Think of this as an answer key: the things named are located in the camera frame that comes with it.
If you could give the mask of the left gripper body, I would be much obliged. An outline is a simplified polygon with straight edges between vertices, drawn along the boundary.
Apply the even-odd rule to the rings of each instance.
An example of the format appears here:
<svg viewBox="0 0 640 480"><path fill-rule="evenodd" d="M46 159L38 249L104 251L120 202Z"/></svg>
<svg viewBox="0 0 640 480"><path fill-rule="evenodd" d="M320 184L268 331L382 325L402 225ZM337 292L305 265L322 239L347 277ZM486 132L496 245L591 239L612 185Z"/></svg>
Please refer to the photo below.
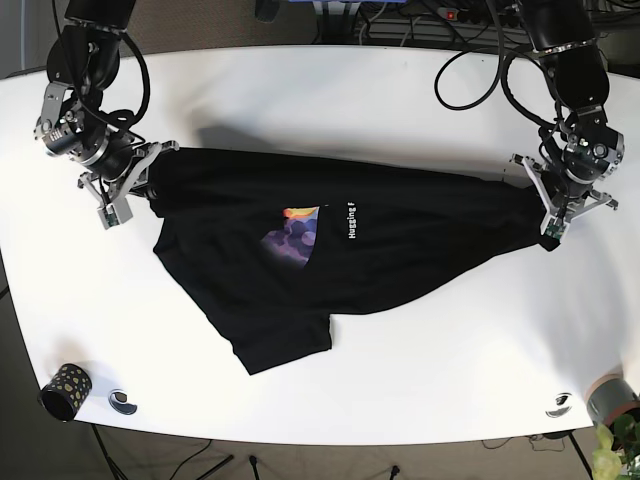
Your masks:
<svg viewBox="0 0 640 480"><path fill-rule="evenodd" d="M576 182L559 162L542 156L537 160L514 153L510 159L522 167L533 183L545 214L540 224L540 245L551 252L558 248L574 220L599 207L616 211L619 202L592 184Z"/></svg>

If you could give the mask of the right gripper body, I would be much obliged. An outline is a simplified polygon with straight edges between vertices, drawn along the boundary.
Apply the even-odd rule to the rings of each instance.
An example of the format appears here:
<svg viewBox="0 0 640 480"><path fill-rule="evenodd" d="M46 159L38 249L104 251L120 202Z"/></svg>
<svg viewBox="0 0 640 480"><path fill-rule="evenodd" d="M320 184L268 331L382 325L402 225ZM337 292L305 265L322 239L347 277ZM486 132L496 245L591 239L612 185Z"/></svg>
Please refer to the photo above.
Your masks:
<svg viewBox="0 0 640 480"><path fill-rule="evenodd" d="M176 141L153 142L138 147L127 147L128 162L124 170L113 180L96 172L82 173L77 186L89 192L98 202L98 217L105 230L120 226L133 217L128 203L128 195L148 196L150 194L150 167L161 155L177 152Z"/></svg>

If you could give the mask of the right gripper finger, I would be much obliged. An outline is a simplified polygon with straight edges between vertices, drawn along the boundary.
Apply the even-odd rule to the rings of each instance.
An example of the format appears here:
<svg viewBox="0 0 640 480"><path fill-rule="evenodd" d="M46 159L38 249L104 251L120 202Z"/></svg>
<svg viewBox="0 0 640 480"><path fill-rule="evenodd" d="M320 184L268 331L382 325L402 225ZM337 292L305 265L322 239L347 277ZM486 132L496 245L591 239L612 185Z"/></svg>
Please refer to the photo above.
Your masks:
<svg viewBox="0 0 640 480"><path fill-rule="evenodd" d="M169 194L169 177L160 170L147 170L146 182L142 186L143 197L150 201L165 201Z"/></svg>

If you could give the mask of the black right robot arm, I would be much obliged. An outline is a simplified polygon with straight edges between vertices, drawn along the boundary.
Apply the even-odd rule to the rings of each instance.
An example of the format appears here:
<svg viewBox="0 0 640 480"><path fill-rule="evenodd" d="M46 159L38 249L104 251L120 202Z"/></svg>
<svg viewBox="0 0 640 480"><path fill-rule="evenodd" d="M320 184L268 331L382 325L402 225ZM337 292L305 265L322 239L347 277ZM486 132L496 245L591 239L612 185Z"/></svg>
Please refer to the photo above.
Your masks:
<svg viewBox="0 0 640 480"><path fill-rule="evenodd" d="M175 141L150 143L133 130L151 96L147 64L128 33L134 7L132 1L71 1L63 15L55 15L57 39L46 64L49 83L34 128L47 155L84 168L78 186L97 200L106 229L132 218L129 196L152 196L151 165L179 148ZM140 68L141 104L135 111L107 113L101 104L119 72L122 44Z"/></svg>

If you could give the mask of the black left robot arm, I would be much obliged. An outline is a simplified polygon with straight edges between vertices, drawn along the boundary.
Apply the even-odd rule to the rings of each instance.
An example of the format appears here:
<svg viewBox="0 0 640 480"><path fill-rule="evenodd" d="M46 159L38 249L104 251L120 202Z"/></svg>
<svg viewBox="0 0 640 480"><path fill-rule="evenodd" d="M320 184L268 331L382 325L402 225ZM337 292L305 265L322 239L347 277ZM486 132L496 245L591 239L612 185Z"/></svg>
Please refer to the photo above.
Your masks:
<svg viewBox="0 0 640 480"><path fill-rule="evenodd" d="M533 186L514 201L516 218L497 236L495 247L502 253L536 244L553 250L577 218L599 207L617 210L618 201L594 184L616 171L625 153L623 134L608 125L605 103L610 82L582 2L518 1L514 9L532 48L526 58L541 71L553 99L553 120L546 121L526 108L510 88L511 65L525 54L507 46L495 1L485 4L497 38L492 83L467 104L436 97L450 111L466 111L500 89L508 103L538 127L540 160L515 159Z"/></svg>

